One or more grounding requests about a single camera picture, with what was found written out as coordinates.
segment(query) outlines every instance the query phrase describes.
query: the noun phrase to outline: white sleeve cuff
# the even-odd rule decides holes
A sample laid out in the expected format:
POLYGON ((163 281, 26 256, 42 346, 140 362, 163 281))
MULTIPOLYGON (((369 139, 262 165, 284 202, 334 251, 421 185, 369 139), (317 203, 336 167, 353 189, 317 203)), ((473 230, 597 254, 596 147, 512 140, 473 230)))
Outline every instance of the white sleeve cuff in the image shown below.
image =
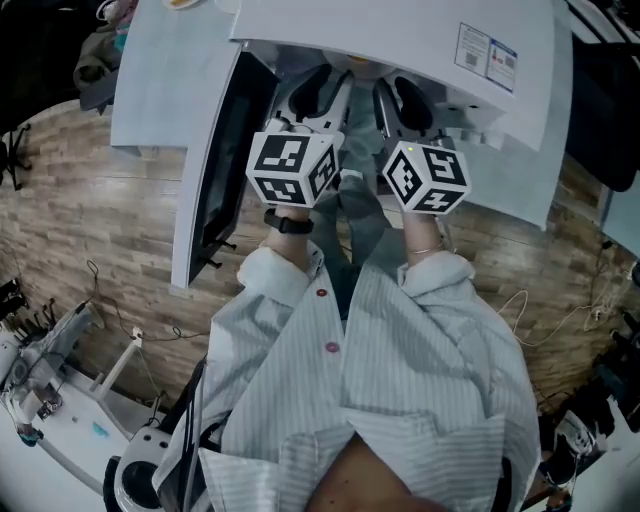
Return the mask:
POLYGON ((308 251, 312 270, 305 273, 273 249, 260 247, 244 260, 238 281, 251 292, 295 308, 315 275, 321 252, 313 243, 309 243, 308 251))
POLYGON ((398 286, 409 297, 416 298, 439 288, 473 279, 474 275, 475 270, 462 256, 442 251, 413 267, 405 263, 398 268, 398 286))

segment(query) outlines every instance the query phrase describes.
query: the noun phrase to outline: shirt button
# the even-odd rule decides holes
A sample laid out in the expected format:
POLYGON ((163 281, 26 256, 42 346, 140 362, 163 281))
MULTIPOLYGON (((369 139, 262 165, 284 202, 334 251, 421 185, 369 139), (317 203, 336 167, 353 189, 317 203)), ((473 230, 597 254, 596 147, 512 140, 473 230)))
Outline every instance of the shirt button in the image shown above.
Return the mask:
POLYGON ((333 341, 330 343, 327 343, 324 348, 327 349, 327 352, 331 352, 332 354, 335 354, 336 352, 340 352, 340 345, 338 345, 337 343, 334 343, 333 341))

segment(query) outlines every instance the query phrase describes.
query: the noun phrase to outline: black wristwatch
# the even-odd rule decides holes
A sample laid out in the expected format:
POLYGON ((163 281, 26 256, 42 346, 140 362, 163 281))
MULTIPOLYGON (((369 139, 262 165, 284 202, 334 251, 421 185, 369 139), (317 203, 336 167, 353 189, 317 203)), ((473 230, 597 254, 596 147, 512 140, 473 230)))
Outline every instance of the black wristwatch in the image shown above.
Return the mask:
POLYGON ((264 212, 264 221, 272 228, 276 228, 280 233, 289 235, 307 235, 313 230, 313 222, 311 220, 298 222, 291 220, 289 217, 278 217, 275 208, 270 208, 264 212))

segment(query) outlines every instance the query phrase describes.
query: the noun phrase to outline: wood plank floor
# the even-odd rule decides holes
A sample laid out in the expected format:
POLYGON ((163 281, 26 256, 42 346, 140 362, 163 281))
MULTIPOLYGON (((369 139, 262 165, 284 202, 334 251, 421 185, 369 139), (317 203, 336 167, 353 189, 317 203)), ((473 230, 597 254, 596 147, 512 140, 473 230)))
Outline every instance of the wood plank floor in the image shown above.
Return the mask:
MULTIPOLYGON (((249 193, 233 242, 238 250, 221 252, 223 267, 205 269, 189 290, 170 283, 171 248, 184 152, 161 150, 152 158, 135 158, 109 147, 110 117, 81 112, 76 102, 59 105, 32 120, 25 151, 33 164, 22 172, 24 188, 14 192, 8 176, 0 187, 0 277, 18 273, 34 305, 49 297, 61 315, 91 295, 92 274, 86 260, 100 269, 100 294, 94 297, 107 328, 92 330, 81 340, 77 358, 88 374, 107 372, 125 348, 111 299, 118 303, 127 331, 139 325, 148 341, 145 360, 158 387, 175 399, 197 360, 206 352, 208 338, 162 341, 172 338, 172 326, 184 335, 206 332, 210 317, 240 290, 235 273, 243 258, 266 233, 262 206, 249 193)), ((597 194, 579 190, 567 166, 563 183, 575 197, 597 194)), ((548 229, 464 204, 449 217, 453 241, 477 270, 480 295, 496 309, 521 289, 529 292, 528 307, 518 324, 518 336, 529 344, 547 338, 577 306, 588 304, 590 286, 603 241, 598 229, 568 209, 554 206, 548 229)), ((602 290, 616 307, 639 311, 637 291, 617 274, 633 258, 613 246, 603 252, 604 273, 595 282, 593 297, 602 290)), ((513 325, 523 304, 516 298, 504 316, 513 325)), ((591 375, 595 356, 610 346, 608 332, 619 327, 614 312, 598 325, 589 311, 578 310, 539 347, 524 346, 529 373, 541 408, 555 408, 565 392, 591 375)), ((135 357, 117 385, 144 399, 154 396, 143 361, 135 357)))

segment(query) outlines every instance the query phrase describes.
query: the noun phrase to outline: printed label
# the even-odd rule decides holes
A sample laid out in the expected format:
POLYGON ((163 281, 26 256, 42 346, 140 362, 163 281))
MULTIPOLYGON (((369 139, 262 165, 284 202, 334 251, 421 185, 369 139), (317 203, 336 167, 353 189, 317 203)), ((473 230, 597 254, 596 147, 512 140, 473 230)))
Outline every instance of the printed label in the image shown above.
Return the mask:
POLYGON ((486 76, 490 44, 491 38, 488 35, 460 23, 455 63, 476 75, 486 76))
POLYGON ((491 40, 487 78, 513 92, 516 85, 516 67, 518 54, 495 39, 491 40))
POLYGON ((460 23, 455 63, 513 92, 518 54, 469 25, 460 23))

